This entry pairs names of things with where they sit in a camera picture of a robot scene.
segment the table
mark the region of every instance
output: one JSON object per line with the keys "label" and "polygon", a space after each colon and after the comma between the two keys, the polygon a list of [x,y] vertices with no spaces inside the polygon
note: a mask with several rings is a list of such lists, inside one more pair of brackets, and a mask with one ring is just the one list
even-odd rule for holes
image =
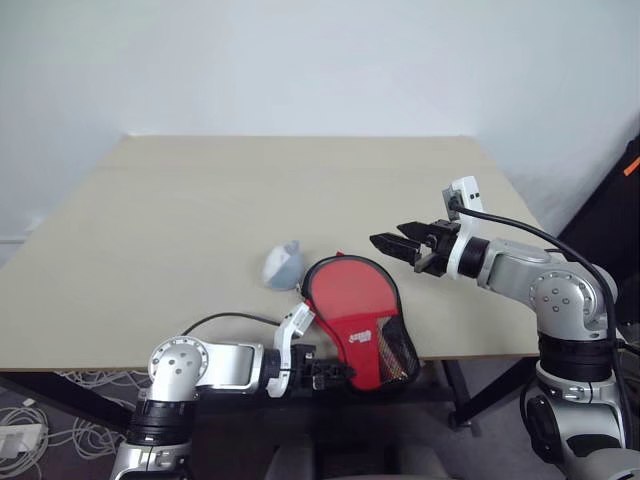
{"label": "table", "polygon": [[[140,368],[152,349],[217,311],[281,318],[300,300],[261,285],[277,244],[307,266],[336,251],[396,280],[420,357],[537,354],[535,317],[471,279],[416,275],[369,235],[445,217],[441,190],[475,175],[489,212],[536,224],[467,137],[126,137],[0,270],[4,370]],[[544,245],[485,224],[479,236]],[[270,345],[269,326],[221,320],[205,341]],[[316,328],[305,343],[332,346]]]}

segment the black stand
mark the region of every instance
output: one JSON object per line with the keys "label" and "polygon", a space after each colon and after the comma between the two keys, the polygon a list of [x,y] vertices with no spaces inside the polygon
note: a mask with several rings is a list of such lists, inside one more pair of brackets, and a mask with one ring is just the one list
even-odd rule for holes
{"label": "black stand", "polygon": [[449,417],[450,425],[454,428],[464,426],[466,422],[477,414],[502,400],[511,392],[518,389],[518,387],[524,386],[535,371],[537,362],[538,357],[522,358],[476,396],[464,403],[456,403],[456,410],[452,412]]}
{"label": "black stand", "polygon": [[50,372],[1,372],[0,385],[69,415],[125,433],[131,412],[91,390]]}

